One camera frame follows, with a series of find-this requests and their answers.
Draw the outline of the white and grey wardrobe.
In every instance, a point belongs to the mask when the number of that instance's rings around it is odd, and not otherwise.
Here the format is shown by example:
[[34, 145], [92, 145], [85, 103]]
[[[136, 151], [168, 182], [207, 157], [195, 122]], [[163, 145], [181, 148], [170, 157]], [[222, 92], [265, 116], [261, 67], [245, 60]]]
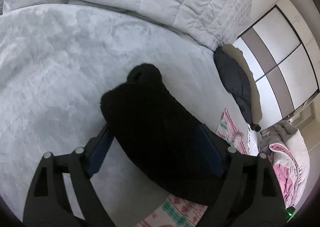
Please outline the white and grey wardrobe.
[[278, 0], [234, 46], [253, 73], [262, 128], [291, 119], [319, 95], [319, 47], [290, 0]]

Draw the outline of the pink and white bedding pile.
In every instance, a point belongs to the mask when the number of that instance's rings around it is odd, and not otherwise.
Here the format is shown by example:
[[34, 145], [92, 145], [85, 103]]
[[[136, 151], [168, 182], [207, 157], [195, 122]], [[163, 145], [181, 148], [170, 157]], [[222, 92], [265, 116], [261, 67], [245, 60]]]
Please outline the pink and white bedding pile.
[[279, 121], [262, 137], [259, 149], [271, 161], [286, 207], [295, 207], [310, 172], [310, 157], [300, 130], [287, 120]]

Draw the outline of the black fleece garment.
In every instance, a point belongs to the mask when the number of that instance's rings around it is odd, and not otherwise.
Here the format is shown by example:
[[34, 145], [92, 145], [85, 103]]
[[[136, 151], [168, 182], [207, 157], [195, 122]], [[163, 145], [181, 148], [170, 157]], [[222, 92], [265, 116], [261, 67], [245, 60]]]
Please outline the black fleece garment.
[[165, 191], [184, 196], [198, 179], [219, 186], [198, 147], [202, 123], [170, 94], [154, 65], [134, 67], [102, 96], [100, 109], [125, 154]]

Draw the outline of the pink patterned fair isle blanket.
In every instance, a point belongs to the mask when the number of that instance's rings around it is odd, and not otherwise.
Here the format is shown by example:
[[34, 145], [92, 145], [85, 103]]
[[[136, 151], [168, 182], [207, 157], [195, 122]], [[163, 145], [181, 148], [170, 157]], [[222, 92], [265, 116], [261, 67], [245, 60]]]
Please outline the pink patterned fair isle blanket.
[[[251, 154], [248, 147], [249, 137], [237, 129], [228, 109], [224, 109], [215, 134], [241, 154]], [[187, 188], [186, 195], [169, 194], [159, 207], [136, 226], [196, 226], [208, 207], [209, 195], [214, 191], [217, 191], [216, 183], [206, 183], [198, 179]]]

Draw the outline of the dark navy and beige pillow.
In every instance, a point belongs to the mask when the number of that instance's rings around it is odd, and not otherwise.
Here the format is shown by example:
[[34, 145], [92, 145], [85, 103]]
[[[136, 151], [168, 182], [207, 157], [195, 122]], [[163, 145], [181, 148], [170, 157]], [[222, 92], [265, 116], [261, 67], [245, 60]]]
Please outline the dark navy and beige pillow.
[[263, 117], [260, 94], [243, 52], [230, 44], [219, 46], [213, 60], [222, 85], [233, 96], [245, 122], [259, 132]]

